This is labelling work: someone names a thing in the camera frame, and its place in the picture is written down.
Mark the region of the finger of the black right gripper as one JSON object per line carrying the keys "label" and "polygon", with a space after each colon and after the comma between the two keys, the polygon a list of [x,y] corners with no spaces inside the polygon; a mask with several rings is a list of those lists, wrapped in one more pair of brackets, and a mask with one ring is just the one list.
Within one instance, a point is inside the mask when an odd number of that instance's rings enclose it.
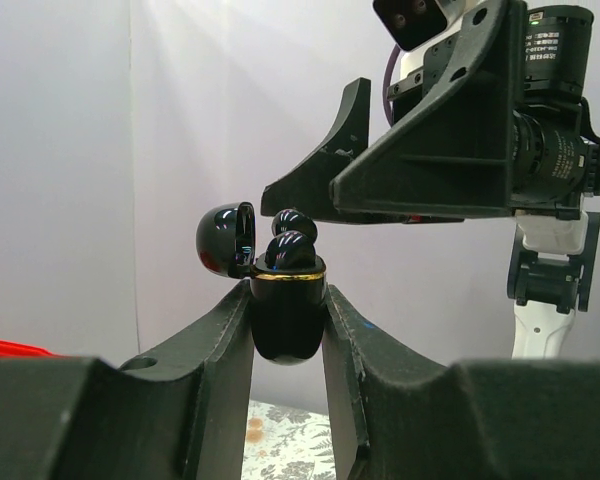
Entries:
{"label": "finger of the black right gripper", "polygon": [[295,208],[313,220],[369,220],[365,213],[339,211],[331,181],[368,147],[371,81],[345,86],[334,123],[321,143],[289,173],[265,187],[260,213],[273,217]]}
{"label": "finger of the black right gripper", "polygon": [[332,181],[337,209],[511,216],[526,12],[523,1],[485,1],[465,15],[437,83]]}

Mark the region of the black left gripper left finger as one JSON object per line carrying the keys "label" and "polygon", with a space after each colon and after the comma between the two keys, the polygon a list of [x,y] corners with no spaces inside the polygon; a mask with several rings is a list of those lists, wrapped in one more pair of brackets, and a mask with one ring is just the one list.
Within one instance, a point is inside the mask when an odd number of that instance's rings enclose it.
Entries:
{"label": "black left gripper left finger", "polygon": [[120,367],[0,357],[0,479],[237,479],[253,344],[246,282]]}

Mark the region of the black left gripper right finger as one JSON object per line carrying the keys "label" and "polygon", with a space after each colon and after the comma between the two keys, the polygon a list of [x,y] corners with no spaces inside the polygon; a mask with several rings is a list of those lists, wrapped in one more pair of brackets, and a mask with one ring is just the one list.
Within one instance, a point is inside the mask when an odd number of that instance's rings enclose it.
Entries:
{"label": "black left gripper right finger", "polygon": [[600,479],[600,361],[443,366],[336,287],[323,337],[340,479]]}

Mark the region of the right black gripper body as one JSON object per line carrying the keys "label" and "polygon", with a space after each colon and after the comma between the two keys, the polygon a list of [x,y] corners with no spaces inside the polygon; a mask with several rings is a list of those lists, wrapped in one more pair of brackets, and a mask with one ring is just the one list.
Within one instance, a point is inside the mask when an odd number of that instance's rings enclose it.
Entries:
{"label": "right black gripper body", "polygon": [[447,70],[459,35],[451,29],[414,51],[394,43],[385,66],[385,117],[393,127],[439,82]]}

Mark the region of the black earbud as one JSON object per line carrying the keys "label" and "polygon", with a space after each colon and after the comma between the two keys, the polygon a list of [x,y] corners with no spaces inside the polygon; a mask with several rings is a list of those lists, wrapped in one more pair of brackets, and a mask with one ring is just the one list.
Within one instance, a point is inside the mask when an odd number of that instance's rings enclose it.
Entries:
{"label": "black earbud", "polygon": [[268,244],[264,262],[271,270],[300,270],[313,268],[316,250],[310,238],[291,230],[276,235]]}
{"label": "black earbud", "polygon": [[307,236],[312,243],[315,243],[318,238],[315,222],[295,208],[279,211],[272,220],[271,230],[274,236],[288,231],[298,231]]}

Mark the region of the black gold-trimmed charging case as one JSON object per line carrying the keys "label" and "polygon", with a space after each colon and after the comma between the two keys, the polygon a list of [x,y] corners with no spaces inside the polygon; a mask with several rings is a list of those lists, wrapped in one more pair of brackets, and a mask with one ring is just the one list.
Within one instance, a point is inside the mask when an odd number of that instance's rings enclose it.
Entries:
{"label": "black gold-trimmed charging case", "polygon": [[326,263],[316,252],[313,268],[271,270],[256,254],[254,206],[238,202],[204,214],[196,251],[216,275],[249,281],[248,322],[259,355],[278,365],[297,365],[319,349],[326,323]]}

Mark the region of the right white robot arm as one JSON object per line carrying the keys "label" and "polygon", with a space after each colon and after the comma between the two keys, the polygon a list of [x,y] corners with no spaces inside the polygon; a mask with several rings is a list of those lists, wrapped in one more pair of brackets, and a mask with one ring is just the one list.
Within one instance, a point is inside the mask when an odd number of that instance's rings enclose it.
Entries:
{"label": "right white robot arm", "polygon": [[341,224],[510,217],[516,359],[556,357],[589,306],[600,137],[584,97],[593,13],[523,1],[377,1],[420,66],[388,82],[390,126],[368,138],[370,84],[343,91],[322,143],[268,185],[260,208]]}

